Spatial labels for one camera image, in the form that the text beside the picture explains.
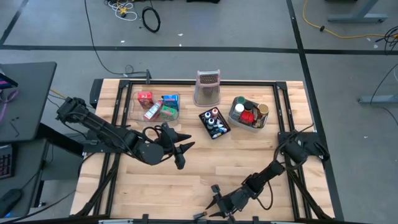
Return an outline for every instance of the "yellow cable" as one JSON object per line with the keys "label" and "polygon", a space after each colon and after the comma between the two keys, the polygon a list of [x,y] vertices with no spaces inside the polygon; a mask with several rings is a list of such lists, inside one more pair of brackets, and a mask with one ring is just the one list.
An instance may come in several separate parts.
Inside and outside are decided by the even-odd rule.
{"label": "yellow cable", "polygon": [[60,96],[61,98],[66,99],[66,97],[65,97],[64,95],[62,95],[61,93],[59,93],[58,91],[53,90],[53,89],[51,89],[50,91],[53,92],[53,93],[55,93],[55,94],[57,94],[57,95]]}
{"label": "yellow cable", "polygon": [[[313,27],[316,27],[316,28],[318,28],[318,29],[321,29],[320,26],[315,25],[315,24],[312,24],[311,22],[309,22],[309,21],[305,18],[305,11],[307,10],[307,3],[308,3],[308,0],[305,0],[304,7],[303,7],[303,19],[304,19],[304,21],[305,21],[308,25],[311,25],[311,26],[313,26]],[[328,29],[324,29],[323,31],[326,31],[326,32],[328,32],[329,34],[334,35],[334,36],[336,36],[336,37],[338,37],[338,38],[342,38],[342,39],[354,39],[354,38],[362,38],[362,37],[370,37],[370,36],[373,36],[373,37],[384,37],[384,34],[363,34],[363,35],[355,35],[355,36],[342,36],[342,35],[338,35],[338,34],[334,33],[334,32],[331,31],[331,30],[328,30]]]}

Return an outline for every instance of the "gray floor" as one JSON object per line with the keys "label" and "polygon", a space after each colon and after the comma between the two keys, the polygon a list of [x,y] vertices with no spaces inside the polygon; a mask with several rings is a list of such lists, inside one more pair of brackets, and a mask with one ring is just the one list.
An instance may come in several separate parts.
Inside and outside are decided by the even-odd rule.
{"label": "gray floor", "polygon": [[[5,29],[22,1],[0,0],[0,29]],[[362,1],[309,0],[307,19],[326,24],[341,35],[385,33],[397,21],[398,2],[380,1],[371,12],[388,13],[383,24],[329,24],[326,15],[355,10]],[[312,28],[301,18],[304,0],[294,0],[297,22],[306,49],[380,50],[364,39],[341,40]],[[140,11],[148,3],[137,3]],[[212,46],[296,48],[285,1],[230,0],[219,5],[154,1],[162,18],[159,33],[140,29],[141,23],[124,22],[102,1],[88,0],[97,45],[107,46]],[[90,45],[82,1],[30,0],[7,45]],[[222,78],[247,80],[304,80],[298,54],[234,52],[99,52],[106,66],[123,72],[127,64],[150,69],[154,78],[193,78],[195,71],[220,68]],[[94,78],[114,77],[103,70],[92,51],[0,50],[0,63],[56,61],[52,88],[88,100]],[[360,106],[361,95],[373,93],[398,56],[307,55],[319,110],[328,140],[345,219],[365,223],[394,223],[398,207],[398,155],[394,142],[398,127],[382,109]],[[395,93],[391,75],[380,94]],[[396,116],[398,109],[388,107]],[[68,129],[54,120],[54,105],[46,105],[43,122],[62,133]],[[48,203],[64,195],[76,180],[50,182],[43,196]],[[65,217],[72,199],[37,218]]]}

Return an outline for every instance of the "red box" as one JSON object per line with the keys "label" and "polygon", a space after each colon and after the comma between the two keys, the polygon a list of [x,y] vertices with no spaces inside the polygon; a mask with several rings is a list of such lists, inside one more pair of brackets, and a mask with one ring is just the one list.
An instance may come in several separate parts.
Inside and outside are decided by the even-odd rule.
{"label": "red box", "polygon": [[154,105],[154,101],[152,99],[152,92],[150,91],[138,92],[137,100],[141,104],[142,108],[144,108],[145,110],[149,110]]}

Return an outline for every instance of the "table leg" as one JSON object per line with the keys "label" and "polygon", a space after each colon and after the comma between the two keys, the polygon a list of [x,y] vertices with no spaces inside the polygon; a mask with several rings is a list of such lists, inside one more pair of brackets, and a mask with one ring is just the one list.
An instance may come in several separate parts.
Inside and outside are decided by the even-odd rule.
{"label": "table leg", "polygon": [[388,16],[386,14],[368,13],[378,0],[368,0],[364,7],[358,12],[345,15],[330,15],[329,22],[384,22]]}
{"label": "table leg", "polygon": [[[361,98],[359,99],[359,103],[370,103],[371,100],[372,96],[361,96]],[[372,103],[398,103],[398,94],[374,96]]]}

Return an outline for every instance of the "metal grater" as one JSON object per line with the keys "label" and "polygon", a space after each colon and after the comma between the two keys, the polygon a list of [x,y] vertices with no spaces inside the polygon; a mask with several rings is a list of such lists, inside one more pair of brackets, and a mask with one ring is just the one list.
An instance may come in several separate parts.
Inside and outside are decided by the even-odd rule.
{"label": "metal grater", "polygon": [[220,103],[220,70],[198,71],[193,102],[197,106],[214,106]]}

